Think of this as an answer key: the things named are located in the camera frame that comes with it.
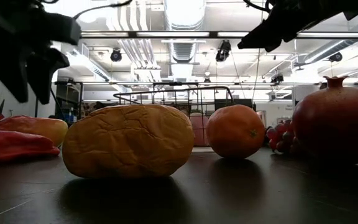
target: red bell pepper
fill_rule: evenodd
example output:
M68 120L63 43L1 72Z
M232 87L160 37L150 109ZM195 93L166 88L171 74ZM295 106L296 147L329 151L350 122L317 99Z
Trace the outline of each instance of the red bell pepper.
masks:
M48 138L15 131L0 131L0 162L19 157L57 156L60 151Z

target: orange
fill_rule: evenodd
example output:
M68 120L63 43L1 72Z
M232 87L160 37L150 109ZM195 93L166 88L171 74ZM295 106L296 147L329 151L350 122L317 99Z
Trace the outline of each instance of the orange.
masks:
M220 156L244 159L262 147L265 127L252 108L234 105L218 109L211 115L206 135L209 145Z

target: fluorescent light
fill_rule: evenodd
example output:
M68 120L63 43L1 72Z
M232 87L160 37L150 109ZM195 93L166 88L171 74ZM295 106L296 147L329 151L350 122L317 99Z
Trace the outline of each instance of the fluorescent light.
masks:
M218 32L218 37L243 37L249 32Z
M134 71L161 71L161 68L135 68Z
M167 65L200 65L199 62L166 62Z
M163 44L205 44L205 40L161 40Z
M120 84L120 85L153 85L152 82L113 82L112 84Z
M95 101L107 101L107 100L83 100L85 102L95 102Z
M200 85L234 85L234 83L229 83L229 82L219 82L219 83L216 83L216 82L210 82L210 83L198 83Z
M324 38L358 38L358 32L301 32L298 37L324 37Z
M209 32L183 32L183 31L167 31L167 32L138 32L138 37L208 37Z
M92 37L97 37L97 38L102 38L102 37L128 37L128 33L127 32L94 32L94 31L83 31L81 33L82 38L87 37L87 38L92 38Z
M108 82L84 82L84 85L110 85Z

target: grape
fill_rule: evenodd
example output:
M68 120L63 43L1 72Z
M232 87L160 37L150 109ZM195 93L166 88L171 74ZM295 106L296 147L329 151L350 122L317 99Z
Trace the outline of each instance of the grape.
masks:
M296 153L297 153L296 147L294 145L291 145L290 154L296 154Z
M278 124L275 127L277 133L279 136L282 136L284 134L285 131L287 131L286 127L284 126L284 124Z
M276 150L276 145L277 145L277 142L274 141L273 139L271 139L269 142L268 142L269 146L272 148L272 150Z
M299 140L298 140L296 137L293 138L292 144L293 144L295 147L299 147L299 146L300 146Z
M276 142L282 141L283 140L283 135L279 135L277 136Z
M291 119L288 119L284 122L284 126L286 127L286 129L288 130L288 128L290 127L290 123L292 122Z
M288 153L290 152L290 146L291 146L290 144L284 141L279 141L276 145L276 148L278 152Z
M266 136L267 136L269 139L277 140L277 137L278 137L277 131L276 131L274 128L270 128L269 130L267 130Z
M288 126L288 130L293 133L293 121L291 121L290 125Z
M283 134L283 140L285 142L288 142L288 143L291 143L292 144L292 141L293 141L293 133L289 132L289 131L286 131L284 134Z

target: table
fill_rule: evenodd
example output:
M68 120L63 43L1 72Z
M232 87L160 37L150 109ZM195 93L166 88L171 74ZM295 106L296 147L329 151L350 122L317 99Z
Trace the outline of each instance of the table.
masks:
M194 153L157 180L81 179L61 157L9 164L0 223L358 223L358 166L316 167L264 148L243 161Z

